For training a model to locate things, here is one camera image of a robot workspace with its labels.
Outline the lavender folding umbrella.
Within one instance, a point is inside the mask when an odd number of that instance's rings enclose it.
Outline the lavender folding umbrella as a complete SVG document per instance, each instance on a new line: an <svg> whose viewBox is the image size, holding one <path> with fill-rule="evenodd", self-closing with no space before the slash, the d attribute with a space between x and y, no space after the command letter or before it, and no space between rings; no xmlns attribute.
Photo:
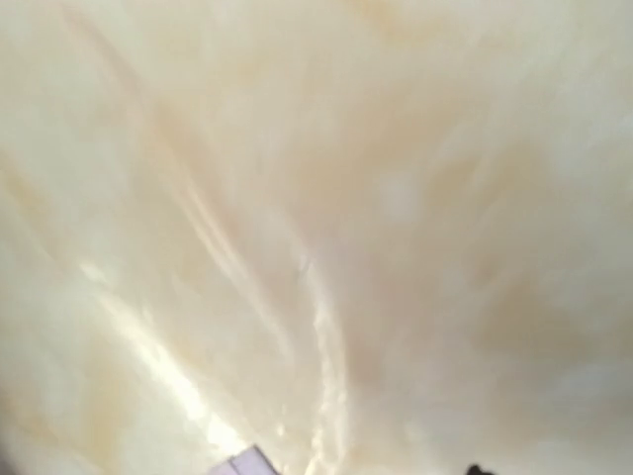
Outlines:
<svg viewBox="0 0 633 475"><path fill-rule="evenodd" d="M213 467L208 475L278 475L257 445L241 451Z"/></svg>

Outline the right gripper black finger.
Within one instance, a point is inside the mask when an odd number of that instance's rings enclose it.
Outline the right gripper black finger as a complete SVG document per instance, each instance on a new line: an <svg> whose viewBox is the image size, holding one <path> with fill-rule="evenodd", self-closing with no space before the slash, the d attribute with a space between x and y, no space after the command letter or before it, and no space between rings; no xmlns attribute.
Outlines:
<svg viewBox="0 0 633 475"><path fill-rule="evenodd" d="M467 470L467 475L490 475L490 473L482 469L479 465L471 465Z"/></svg>

